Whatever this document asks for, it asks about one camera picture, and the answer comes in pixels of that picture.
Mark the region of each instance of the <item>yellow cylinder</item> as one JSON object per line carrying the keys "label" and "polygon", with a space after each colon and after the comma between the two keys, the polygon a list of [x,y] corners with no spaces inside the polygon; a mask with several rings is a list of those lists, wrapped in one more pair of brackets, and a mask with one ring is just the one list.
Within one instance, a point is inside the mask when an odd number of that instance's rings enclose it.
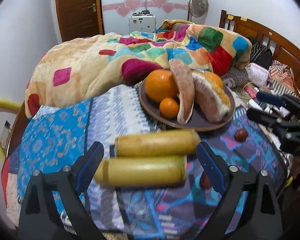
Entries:
{"label": "yellow cylinder", "polygon": [[189,155],[200,141],[195,130],[182,129],[120,136],[115,148],[118,157]]}
{"label": "yellow cylinder", "polygon": [[186,156],[110,158],[102,160],[94,179],[115,187],[150,187],[178,184],[186,180]]}

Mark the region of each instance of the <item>door frame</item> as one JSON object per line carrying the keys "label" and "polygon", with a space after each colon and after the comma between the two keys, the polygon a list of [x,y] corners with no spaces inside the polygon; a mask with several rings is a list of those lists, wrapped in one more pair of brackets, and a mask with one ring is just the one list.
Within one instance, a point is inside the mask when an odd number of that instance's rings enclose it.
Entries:
{"label": "door frame", "polygon": [[[104,34],[103,31],[103,21],[102,21],[102,16],[101,16],[101,2],[100,0],[96,0],[96,7],[97,7],[97,19],[98,19],[98,29],[99,33],[101,35]],[[59,30],[60,30],[60,35],[62,42],[64,41],[64,32],[61,24],[61,17],[60,17],[60,8],[59,8],[59,0],[56,0],[56,9],[57,9],[57,18],[58,18],[58,25],[59,25]]]}

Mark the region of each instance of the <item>brown wooden door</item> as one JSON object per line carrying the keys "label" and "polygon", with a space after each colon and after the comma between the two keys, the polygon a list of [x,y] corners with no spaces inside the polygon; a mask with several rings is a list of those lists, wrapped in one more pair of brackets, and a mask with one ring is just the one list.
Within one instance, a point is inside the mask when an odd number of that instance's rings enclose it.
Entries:
{"label": "brown wooden door", "polygon": [[95,5],[96,0],[56,0],[62,41],[100,34]]}

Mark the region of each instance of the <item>small orange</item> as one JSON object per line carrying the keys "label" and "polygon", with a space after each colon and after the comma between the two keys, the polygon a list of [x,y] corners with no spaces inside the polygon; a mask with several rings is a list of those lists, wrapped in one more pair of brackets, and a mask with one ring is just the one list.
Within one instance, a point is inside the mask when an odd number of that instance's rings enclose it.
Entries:
{"label": "small orange", "polygon": [[174,119],[179,113],[179,104],[173,98],[165,98],[159,105],[160,114],[167,119]]}
{"label": "small orange", "polygon": [[210,79],[212,79],[217,85],[219,85],[219,87],[221,87],[223,89],[223,82],[221,80],[221,78],[215,74],[215,73],[212,73],[212,72],[204,72],[202,73],[203,76],[206,76],[206,77],[209,77]]}
{"label": "small orange", "polygon": [[147,96],[160,103],[164,98],[177,98],[179,92],[171,71],[157,69],[146,78],[145,88]]}

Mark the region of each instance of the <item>bed frame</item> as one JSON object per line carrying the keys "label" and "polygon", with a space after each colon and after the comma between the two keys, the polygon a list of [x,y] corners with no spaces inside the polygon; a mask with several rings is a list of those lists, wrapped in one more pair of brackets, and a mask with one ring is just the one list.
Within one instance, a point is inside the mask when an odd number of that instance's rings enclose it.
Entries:
{"label": "bed frame", "polygon": [[[219,27],[224,29],[227,28],[228,30],[232,30],[233,27],[232,31],[237,32],[244,37],[254,37],[260,42],[263,41],[264,37],[268,37],[268,47],[270,44],[273,44],[271,41],[276,42],[272,59],[277,59],[293,69],[296,85],[300,88],[300,49],[290,41],[260,23],[243,17],[232,16],[227,14],[225,10],[221,11]],[[23,103],[12,127],[7,156],[10,156],[20,145],[22,135],[28,123],[29,121],[25,115],[25,105]]]}
{"label": "bed frame", "polygon": [[300,89],[300,49],[275,31],[244,17],[227,14],[221,11],[220,28],[227,28],[244,37],[256,38],[259,42],[267,40],[266,46],[275,44],[272,60],[279,60],[293,70],[294,79]]}

